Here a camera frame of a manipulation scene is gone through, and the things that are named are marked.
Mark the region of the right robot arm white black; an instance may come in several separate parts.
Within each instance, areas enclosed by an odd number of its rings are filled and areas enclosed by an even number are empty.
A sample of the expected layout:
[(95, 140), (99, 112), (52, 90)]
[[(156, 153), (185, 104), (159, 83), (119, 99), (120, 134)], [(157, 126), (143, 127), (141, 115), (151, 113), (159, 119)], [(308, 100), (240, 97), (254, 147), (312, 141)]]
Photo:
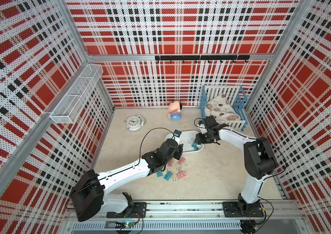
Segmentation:
[(265, 137), (250, 137), (227, 126), (198, 126), (201, 133), (196, 135), (198, 144), (228, 142), (243, 152), (244, 167), (248, 174), (244, 189), (239, 194), (239, 200), (244, 204), (254, 204), (260, 198), (259, 194), (265, 180), (271, 177), (278, 167), (272, 146)]

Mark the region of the blue white toy crib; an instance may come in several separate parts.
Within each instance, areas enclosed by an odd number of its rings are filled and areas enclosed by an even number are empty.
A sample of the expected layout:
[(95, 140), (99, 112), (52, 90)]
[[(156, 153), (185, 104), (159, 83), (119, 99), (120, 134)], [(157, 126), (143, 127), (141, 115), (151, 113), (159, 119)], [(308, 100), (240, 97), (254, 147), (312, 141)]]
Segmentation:
[(201, 90), (201, 118), (214, 117), (219, 124), (227, 124), (243, 131), (248, 125), (245, 104), (248, 97), (241, 86), (205, 85)]

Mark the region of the pink baby doll toy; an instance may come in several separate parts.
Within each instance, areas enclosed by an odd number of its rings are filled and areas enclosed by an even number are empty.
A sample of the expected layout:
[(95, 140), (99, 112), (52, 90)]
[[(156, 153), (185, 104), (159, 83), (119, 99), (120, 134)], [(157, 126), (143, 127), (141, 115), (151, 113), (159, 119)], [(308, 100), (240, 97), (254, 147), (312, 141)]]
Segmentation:
[(168, 111), (168, 118), (172, 121), (179, 121), (181, 119), (181, 110), (182, 104), (180, 101), (174, 101), (169, 104), (167, 111)]

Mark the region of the aluminium front rail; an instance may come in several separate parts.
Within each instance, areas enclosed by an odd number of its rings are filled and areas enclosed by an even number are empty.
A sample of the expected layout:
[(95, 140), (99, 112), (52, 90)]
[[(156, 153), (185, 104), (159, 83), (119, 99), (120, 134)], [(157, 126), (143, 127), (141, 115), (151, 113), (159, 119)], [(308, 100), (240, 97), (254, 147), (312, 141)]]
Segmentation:
[(304, 212), (295, 200), (264, 200), (260, 205), (264, 217), (225, 217), (223, 200), (152, 200), (147, 203), (145, 220), (186, 220), (186, 219), (274, 219), (303, 217)]

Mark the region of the printed crib blanket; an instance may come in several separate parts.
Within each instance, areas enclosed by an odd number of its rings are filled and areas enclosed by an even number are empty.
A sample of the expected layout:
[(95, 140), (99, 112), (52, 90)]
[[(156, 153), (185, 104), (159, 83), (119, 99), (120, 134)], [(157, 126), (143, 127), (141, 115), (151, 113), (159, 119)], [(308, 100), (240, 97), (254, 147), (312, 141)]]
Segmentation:
[(216, 121), (240, 121), (240, 116), (226, 99), (226, 95), (219, 94), (207, 102), (205, 115), (215, 117)]

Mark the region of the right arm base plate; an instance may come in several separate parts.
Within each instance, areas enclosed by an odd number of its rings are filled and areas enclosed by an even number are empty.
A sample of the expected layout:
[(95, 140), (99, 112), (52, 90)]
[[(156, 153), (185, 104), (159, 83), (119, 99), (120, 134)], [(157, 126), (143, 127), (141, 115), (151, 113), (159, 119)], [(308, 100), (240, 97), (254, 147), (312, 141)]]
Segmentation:
[(226, 201), (222, 203), (222, 207), (225, 217), (264, 217), (259, 200), (252, 204), (246, 204), (244, 201)]

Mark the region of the black hook rail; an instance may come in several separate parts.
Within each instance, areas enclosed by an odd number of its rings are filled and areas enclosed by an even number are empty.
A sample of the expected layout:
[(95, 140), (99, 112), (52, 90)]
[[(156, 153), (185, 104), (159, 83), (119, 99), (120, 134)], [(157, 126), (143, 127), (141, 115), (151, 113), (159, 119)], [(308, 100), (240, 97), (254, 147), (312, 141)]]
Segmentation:
[(155, 56), (155, 61), (248, 61), (250, 59), (250, 55), (192, 55), (192, 56)]

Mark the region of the white plastic storage box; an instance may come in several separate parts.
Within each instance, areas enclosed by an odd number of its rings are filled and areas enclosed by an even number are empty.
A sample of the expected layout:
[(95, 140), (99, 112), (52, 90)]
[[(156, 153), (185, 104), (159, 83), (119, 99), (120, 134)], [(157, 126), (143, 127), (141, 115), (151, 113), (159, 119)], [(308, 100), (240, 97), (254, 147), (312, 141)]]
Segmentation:
[[(180, 144), (184, 145), (183, 154), (197, 153), (204, 149), (204, 145), (201, 144), (201, 145), (198, 145), (199, 150), (194, 151), (193, 148), (191, 147), (191, 145), (188, 143), (188, 141), (195, 141), (196, 134), (199, 133), (198, 131), (190, 130), (190, 131), (182, 131), (181, 133), (182, 134), (181, 134)], [(166, 136), (165, 139), (168, 139), (168, 138), (172, 139), (172, 137), (173, 137), (173, 134), (170, 133)]]

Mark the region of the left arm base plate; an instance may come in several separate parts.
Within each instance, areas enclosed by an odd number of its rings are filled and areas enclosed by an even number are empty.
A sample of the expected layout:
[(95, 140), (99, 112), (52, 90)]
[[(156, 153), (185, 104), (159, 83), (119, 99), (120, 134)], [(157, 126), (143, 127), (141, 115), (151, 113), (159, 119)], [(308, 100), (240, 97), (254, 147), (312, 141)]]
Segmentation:
[(129, 205), (123, 212), (108, 212), (106, 218), (145, 218), (147, 213), (146, 202), (135, 202)]

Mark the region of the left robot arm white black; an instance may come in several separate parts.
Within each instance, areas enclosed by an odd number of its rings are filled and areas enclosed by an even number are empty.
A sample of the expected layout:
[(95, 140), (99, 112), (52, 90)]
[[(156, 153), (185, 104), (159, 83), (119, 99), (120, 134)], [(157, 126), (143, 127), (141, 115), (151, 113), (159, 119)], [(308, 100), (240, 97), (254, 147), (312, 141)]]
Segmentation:
[(160, 148), (144, 154), (132, 164), (110, 172), (85, 172), (70, 193), (78, 221), (86, 221), (100, 211), (128, 216), (134, 209), (131, 196), (111, 192), (134, 180), (164, 171), (172, 159), (182, 157), (183, 147), (183, 144), (169, 138)]

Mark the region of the white alarm clock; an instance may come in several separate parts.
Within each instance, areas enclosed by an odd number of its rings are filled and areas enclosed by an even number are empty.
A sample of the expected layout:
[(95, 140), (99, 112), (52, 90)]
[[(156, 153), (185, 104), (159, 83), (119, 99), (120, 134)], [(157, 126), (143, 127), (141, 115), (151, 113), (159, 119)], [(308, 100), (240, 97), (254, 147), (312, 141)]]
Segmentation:
[(144, 124), (146, 123), (146, 119), (140, 115), (131, 116), (126, 120), (127, 130), (131, 132), (139, 131)]

